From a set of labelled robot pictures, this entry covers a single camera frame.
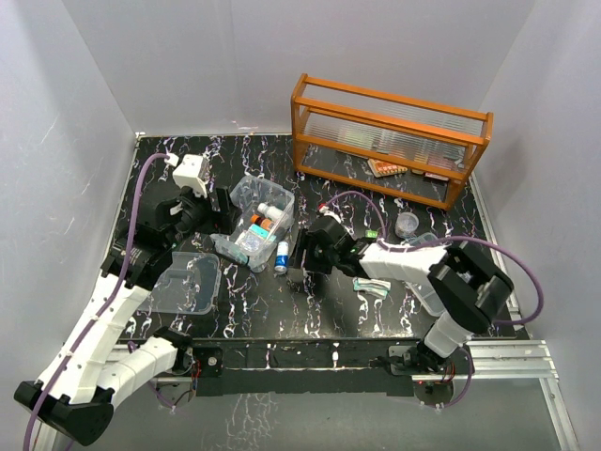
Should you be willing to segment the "clear plastic medicine box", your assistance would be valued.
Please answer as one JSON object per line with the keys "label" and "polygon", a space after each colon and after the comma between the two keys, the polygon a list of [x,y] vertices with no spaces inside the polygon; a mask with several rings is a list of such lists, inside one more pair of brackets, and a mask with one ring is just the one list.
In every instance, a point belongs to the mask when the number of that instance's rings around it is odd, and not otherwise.
{"label": "clear plastic medicine box", "polygon": [[293,225],[295,196],[275,182],[245,176],[233,189],[231,200],[241,215],[233,232],[210,236],[214,250],[252,272],[262,272]]}

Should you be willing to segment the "brown bottle orange cap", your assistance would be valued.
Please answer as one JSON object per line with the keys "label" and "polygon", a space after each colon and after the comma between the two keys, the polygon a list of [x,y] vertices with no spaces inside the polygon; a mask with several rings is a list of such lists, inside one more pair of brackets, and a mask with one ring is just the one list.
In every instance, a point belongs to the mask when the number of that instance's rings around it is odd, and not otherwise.
{"label": "brown bottle orange cap", "polygon": [[251,223],[267,232],[271,232],[275,228],[275,223],[271,219],[259,214],[254,214],[251,217]]}

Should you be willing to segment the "clear compartment organizer tray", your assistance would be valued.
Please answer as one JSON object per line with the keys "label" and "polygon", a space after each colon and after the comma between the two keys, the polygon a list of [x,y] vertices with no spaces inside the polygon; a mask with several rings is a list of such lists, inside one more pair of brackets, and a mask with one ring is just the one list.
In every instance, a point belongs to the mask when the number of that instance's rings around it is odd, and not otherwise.
{"label": "clear compartment organizer tray", "polygon": [[[434,241],[437,238],[438,237],[435,234],[431,232],[426,232],[420,236],[408,239],[406,241],[406,244],[409,246],[416,246],[425,242]],[[417,300],[420,302],[421,306],[430,316],[438,318],[444,313],[445,307],[439,295],[434,290],[434,288],[428,283],[428,281],[426,284],[407,282],[406,285],[413,292]]]}

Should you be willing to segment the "white medicine bottle green label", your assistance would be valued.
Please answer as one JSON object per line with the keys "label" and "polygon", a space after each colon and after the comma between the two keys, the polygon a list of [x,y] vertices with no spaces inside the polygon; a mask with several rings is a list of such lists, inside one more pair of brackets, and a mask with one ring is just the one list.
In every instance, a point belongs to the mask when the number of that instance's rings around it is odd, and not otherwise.
{"label": "white medicine bottle green label", "polygon": [[260,203],[257,207],[257,210],[262,216],[270,219],[273,222],[279,221],[284,214],[282,210],[266,203]]}

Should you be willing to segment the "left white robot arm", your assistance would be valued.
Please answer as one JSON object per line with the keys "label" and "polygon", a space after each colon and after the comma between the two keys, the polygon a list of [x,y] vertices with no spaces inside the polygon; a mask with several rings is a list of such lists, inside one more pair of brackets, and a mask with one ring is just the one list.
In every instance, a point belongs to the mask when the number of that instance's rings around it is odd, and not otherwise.
{"label": "left white robot arm", "polygon": [[174,262],[174,249],[196,232],[231,232],[241,210],[228,189],[217,200],[190,186],[172,191],[138,189],[128,227],[116,239],[100,267],[93,294],[53,361],[34,380],[22,381],[15,400],[44,425],[88,446],[107,429],[119,404],[170,371],[193,366],[192,339],[167,326],[140,348],[107,365],[132,314]]}

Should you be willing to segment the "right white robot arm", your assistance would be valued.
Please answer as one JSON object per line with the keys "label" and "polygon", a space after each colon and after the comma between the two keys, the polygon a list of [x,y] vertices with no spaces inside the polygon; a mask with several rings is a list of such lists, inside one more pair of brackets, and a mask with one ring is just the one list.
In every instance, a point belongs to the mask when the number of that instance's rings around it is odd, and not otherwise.
{"label": "right white robot arm", "polygon": [[514,290],[511,279],[468,238],[390,246],[375,238],[353,238],[331,216],[300,230],[289,265],[434,289],[444,310],[416,346],[420,365],[432,373],[449,365],[457,348],[488,330]]}

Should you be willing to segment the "blue header plastic packet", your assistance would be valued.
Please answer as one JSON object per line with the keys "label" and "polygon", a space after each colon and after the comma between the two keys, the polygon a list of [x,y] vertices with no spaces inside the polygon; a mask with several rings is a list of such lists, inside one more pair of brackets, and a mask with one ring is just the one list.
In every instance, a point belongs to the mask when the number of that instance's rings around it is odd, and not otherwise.
{"label": "blue header plastic packet", "polygon": [[269,237],[269,232],[258,225],[251,225],[243,230],[236,240],[238,245],[245,252],[256,252]]}

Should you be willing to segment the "blue white bandage roll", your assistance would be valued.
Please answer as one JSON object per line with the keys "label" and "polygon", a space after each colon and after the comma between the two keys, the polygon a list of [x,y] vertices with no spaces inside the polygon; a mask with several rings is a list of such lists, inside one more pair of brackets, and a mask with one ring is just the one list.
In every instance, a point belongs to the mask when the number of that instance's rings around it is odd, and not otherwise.
{"label": "blue white bandage roll", "polygon": [[287,241],[280,241],[276,248],[276,258],[274,261],[274,271],[277,274],[284,274],[288,267],[289,244]]}

